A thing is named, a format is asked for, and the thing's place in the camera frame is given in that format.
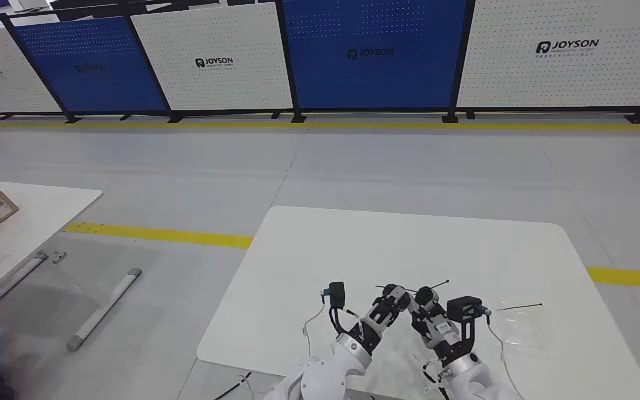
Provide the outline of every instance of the cardboard box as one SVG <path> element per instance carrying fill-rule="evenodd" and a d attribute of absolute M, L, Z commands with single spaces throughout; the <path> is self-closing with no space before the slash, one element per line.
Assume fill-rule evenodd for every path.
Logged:
<path fill-rule="evenodd" d="M 0 224 L 18 212 L 18 206 L 2 192 L 0 192 Z"/>

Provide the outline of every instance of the joyson logo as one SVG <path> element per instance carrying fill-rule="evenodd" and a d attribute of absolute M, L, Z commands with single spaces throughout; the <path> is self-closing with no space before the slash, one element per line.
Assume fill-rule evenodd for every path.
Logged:
<path fill-rule="evenodd" d="M 231 57 L 215 57 L 215 58 L 196 58 L 198 68 L 216 68 L 233 67 L 233 58 Z"/>
<path fill-rule="evenodd" d="M 107 66 L 104 64 L 75 65 L 74 68 L 81 74 L 95 71 L 107 72 Z"/>
<path fill-rule="evenodd" d="M 538 47 L 536 47 L 536 54 L 547 54 L 547 53 L 580 53 L 593 51 L 600 44 L 600 39 L 596 40 L 560 40 L 555 42 L 553 46 L 551 42 L 548 40 L 542 41 L 538 43 Z"/>
<path fill-rule="evenodd" d="M 372 57 L 389 57 L 394 54 L 393 47 L 386 49 L 349 49 L 347 50 L 347 60 L 357 60 Z"/>

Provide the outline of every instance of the yellow floor line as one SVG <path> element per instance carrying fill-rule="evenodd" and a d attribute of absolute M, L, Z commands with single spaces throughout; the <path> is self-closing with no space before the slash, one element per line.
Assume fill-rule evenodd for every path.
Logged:
<path fill-rule="evenodd" d="M 93 224 L 76 222 L 67 226 L 66 232 L 88 233 L 91 235 L 126 237 L 133 239 L 159 240 L 202 244 L 206 246 L 237 247 L 248 249 L 253 240 L 250 236 L 221 235 L 206 232 L 187 232 L 172 229 L 139 228 L 135 226 Z"/>
<path fill-rule="evenodd" d="M 76 124 L 51 122 L 0 122 L 0 128 L 64 128 L 67 129 L 399 129 L 399 130 L 542 130 L 542 131 L 640 131 L 640 124 L 547 124 L 547 123 L 462 123 L 443 124 L 439 122 L 314 122 L 292 124 L 289 122 L 181 122 L 167 124 L 160 122 L 79 122 Z"/>
<path fill-rule="evenodd" d="M 65 231 L 163 242 L 193 243 L 205 246 L 236 247 L 240 249 L 248 249 L 253 240 L 250 236 L 94 224 L 90 222 L 72 223 L 67 226 Z M 603 267 L 587 267 L 587 270 L 595 283 L 640 286 L 640 271 Z"/>
<path fill-rule="evenodd" d="M 640 286 L 640 271 L 603 267 L 588 267 L 587 270 L 595 283 Z"/>

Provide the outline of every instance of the gray floor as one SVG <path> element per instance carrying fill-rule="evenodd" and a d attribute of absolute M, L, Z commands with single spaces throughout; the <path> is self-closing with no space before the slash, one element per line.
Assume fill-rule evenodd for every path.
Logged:
<path fill-rule="evenodd" d="M 627 123 L 544 118 L 463 122 Z M 87 122 L 0 128 L 0 180 L 103 190 L 83 221 L 239 235 L 255 234 L 274 204 L 554 222 L 585 265 L 640 269 L 637 131 L 115 130 Z M 195 350 L 243 250 L 69 233 L 49 247 L 67 251 L 72 268 L 104 288 L 132 267 L 144 275 L 75 354 L 64 344 L 94 305 L 48 264 L 0 301 L 0 369 L 21 399 L 211 400 L 237 381 L 243 371 L 196 361 Z M 640 358 L 640 288 L 598 289 Z M 275 378 L 252 379 L 260 392 Z"/>

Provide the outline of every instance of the table leg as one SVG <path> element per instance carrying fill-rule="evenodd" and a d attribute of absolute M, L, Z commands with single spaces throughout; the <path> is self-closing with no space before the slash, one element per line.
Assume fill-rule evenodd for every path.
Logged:
<path fill-rule="evenodd" d="M 29 272 L 33 271 L 35 267 L 42 264 L 48 257 L 43 252 L 38 252 L 31 260 L 22 266 L 15 274 L 11 275 L 7 282 L 0 288 L 0 298 L 7 294 L 15 285 L 18 284 L 25 276 L 29 275 Z"/>
<path fill-rule="evenodd" d="M 120 296 L 124 294 L 124 292 L 129 288 L 129 286 L 133 283 L 133 281 L 140 276 L 142 270 L 139 268 L 132 268 L 127 275 L 120 281 L 118 286 L 111 293 L 111 299 L 109 302 L 91 314 L 87 322 L 84 323 L 76 332 L 76 334 L 67 342 L 67 350 L 70 352 L 74 352 L 78 350 L 78 348 L 84 343 L 84 340 L 91 334 L 93 329 L 98 325 L 98 323 L 104 318 L 105 315 L 109 312 L 111 307 L 118 301 Z"/>
<path fill-rule="evenodd" d="M 51 262 L 56 267 L 55 269 L 61 272 L 61 275 L 66 279 L 73 282 L 78 286 L 86 295 L 91 297 L 100 307 L 91 314 L 89 319 L 80 327 L 75 335 L 67 342 L 67 350 L 74 352 L 82 346 L 85 339 L 91 334 L 96 326 L 102 321 L 105 315 L 111 310 L 118 299 L 127 291 L 133 281 L 142 274 L 142 270 L 139 268 L 132 268 L 127 275 L 118 283 L 111 294 L 104 293 L 95 282 L 90 281 L 87 277 L 74 276 L 68 271 L 65 271 L 60 263 L 67 257 L 65 252 L 55 252 L 51 257 Z"/>

